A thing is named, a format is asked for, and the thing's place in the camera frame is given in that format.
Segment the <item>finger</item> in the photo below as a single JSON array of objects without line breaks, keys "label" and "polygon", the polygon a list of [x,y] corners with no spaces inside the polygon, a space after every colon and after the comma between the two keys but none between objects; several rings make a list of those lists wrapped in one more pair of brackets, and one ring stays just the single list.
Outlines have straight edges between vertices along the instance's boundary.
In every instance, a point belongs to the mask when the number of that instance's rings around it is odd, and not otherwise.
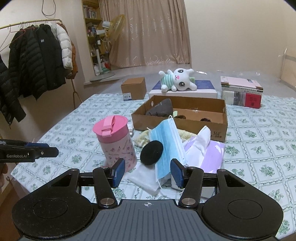
[{"label": "finger", "polygon": [[6,174],[8,172],[8,166],[5,163],[4,167],[2,168],[2,173]]},{"label": "finger", "polygon": [[4,186],[4,175],[0,174],[0,188]]}]

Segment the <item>gray ribbed panel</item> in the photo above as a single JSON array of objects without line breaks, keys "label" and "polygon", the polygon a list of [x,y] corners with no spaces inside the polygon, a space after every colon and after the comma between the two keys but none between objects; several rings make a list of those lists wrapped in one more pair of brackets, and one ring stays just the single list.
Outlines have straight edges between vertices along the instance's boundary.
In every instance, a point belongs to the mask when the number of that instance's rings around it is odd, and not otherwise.
[{"label": "gray ribbed panel", "polygon": [[[229,241],[208,229],[193,210],[173,200],[123,200],[102,210],[80,233],[63,241]],[[21,238],[20,241],[31,241]]]}]

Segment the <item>human hand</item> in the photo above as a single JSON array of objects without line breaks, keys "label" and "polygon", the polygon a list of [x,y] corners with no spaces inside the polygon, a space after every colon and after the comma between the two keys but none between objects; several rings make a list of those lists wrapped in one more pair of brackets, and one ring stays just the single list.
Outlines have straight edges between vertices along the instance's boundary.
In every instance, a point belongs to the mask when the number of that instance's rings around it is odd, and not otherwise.
[{"label": "human hand", "polygon": [[4,163],[4,165],[0,165],[0,194],[2,193],[2,187],[4,186],[4,175],[8,172],[8,166],[6,165],[6,163]]}]

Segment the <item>open cardboard box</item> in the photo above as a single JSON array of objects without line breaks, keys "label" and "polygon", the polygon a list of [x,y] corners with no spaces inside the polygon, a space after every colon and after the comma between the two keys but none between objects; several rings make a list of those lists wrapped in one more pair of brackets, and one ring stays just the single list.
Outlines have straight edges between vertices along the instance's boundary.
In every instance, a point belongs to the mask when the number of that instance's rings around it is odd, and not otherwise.
[{"label": "open cardboard box", "polygon": [[[211,140],[225,141],[228,124],[225,101],[221,99],[154,95],[131,115],[134,128],[141,131],[147,128],[153,129],[165,120],[165,117],[145,114],[167,98],[170,98],[173,109],[178,111],[178,115],[186,116],[186,119],[174,119],[178,129],[198,134],[204,126],[208,126],[211,130]],[[207,118],[211,122],[200,121],[202,118]]]}]

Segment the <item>pink lid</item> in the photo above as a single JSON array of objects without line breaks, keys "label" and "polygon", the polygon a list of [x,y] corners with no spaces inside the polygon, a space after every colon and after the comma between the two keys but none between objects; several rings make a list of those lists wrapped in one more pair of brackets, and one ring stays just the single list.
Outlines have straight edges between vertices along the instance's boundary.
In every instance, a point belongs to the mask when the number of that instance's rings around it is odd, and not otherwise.
[{"label": "pink lid", "polygon": [[99,142],[112,143],[121,140],[128,134],[128,119],[122,115],[111,115],[97,122],[93,132]]}]

